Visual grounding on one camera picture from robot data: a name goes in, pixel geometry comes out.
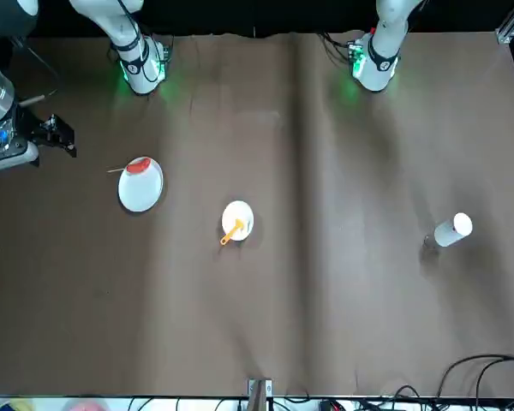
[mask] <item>black background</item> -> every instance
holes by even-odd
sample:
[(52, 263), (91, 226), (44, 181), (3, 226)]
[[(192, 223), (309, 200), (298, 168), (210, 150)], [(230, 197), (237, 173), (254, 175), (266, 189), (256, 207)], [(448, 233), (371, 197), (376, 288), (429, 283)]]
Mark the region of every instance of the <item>black background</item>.
[[(40, 0), (33, 36), (92, 37), (103, 32), (78, 15), (68, 0)], [(417, 32), (491, 32), (514, 0), (429, 0), (409, 22)], [(146, 0), (138, 21), (158, 34), (266, 37), (276, 33), (369, 31), (377, 22), (374, 0)]]

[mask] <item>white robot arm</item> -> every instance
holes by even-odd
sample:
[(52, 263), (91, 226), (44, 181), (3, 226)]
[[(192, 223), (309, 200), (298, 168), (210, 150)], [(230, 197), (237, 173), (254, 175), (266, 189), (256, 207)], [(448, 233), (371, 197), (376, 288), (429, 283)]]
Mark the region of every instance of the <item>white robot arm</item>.
[(111, 38), (131, 89), (139, 95), (154, 90), (165, 78), (169, 50), (141, 34), (130, 13), (144, 0), (70, 0), (75, 10), (95, 22)]
[[(37, 0), (0, 0), (0, 36), (23, 38), (36, 25)], [(58, 116), (39, 120), (28, 108), (31, 102), (45, 96), (20, 102), (9, 79), (0, 71), (0, 170), (15, 165), (38, 165), (37, 146), (54, 146), (76, 157), (74, 131)]]
[(374, 33), (366, 33), (355, 45), (352, 66), (355, 79), (372, 92), (380, 92), (394, 75), (400, 46), (408, 32), (408, 17), (422, 0), (377, 0), (379, 23)]

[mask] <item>white plate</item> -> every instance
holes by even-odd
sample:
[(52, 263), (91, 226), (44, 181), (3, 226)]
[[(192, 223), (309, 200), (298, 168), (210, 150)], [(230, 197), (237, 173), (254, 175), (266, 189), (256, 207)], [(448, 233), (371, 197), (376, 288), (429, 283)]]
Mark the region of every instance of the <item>white plate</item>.
[(236, 225), (236, 219), (243, 221), (243, 229), (238, 229), (230, 238), (234, 241), (242, 241), (248, 238), (251, 230), (254, 229), (254, 212), (251, 207), (244, 201), (232, 201), (226, 206), (223, 211), (223, 225), (224, 233), (229, 233)]
[[(129, 163), (137, 163), (146, 157), (138, 157)], [(164, 175), (160, 164), (151, 158), (148, 169), (140, 174), (128, 173), (125, 169), (118, 182), (118, 197), (130, 211), (146, 211), (156, 204), (164, 186)]]

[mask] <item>orange utensil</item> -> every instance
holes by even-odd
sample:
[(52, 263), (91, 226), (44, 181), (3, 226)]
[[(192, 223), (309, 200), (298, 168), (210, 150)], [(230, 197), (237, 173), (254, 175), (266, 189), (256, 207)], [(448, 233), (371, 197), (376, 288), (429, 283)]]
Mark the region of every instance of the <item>orange utensil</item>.
[(234, 229), (232, 229), (231, 231), (229, 231), (229, 233), (227, 235), (225, 235), (222, 239), (221, 239), (221, 245), (224, 246), (226, 245), (227, 242), (230, 241), (230, 238), (234, 235), (234, 233), (236, 233), (237, 230), (239, 229), (243, 229), (243, 222), (242, 220), (239, 220), (238, 218), (236, 219), (236, 224), (234, 226)]
[(108, 170), (107, 173), (116, 173), (117, 171), (126, 170), (129, 174), (140, 174), (148, 169), (150, 165), (151, 159), (149, 157), (145, 157), (137, 163), (128, 164), (128, 166), (124, 167), (123, 169)]

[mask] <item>red food item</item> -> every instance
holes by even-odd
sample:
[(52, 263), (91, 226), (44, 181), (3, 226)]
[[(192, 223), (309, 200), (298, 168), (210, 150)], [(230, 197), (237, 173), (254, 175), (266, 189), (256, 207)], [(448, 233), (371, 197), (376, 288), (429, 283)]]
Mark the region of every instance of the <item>red food item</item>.
[(145, 157), (137, 163), (129, 164), (128, 167), (126, 167), (126, 170), (130, 174), (140, 174), (148, 169), (149, 165), (151, 165), (151, 159), (149, 157)]

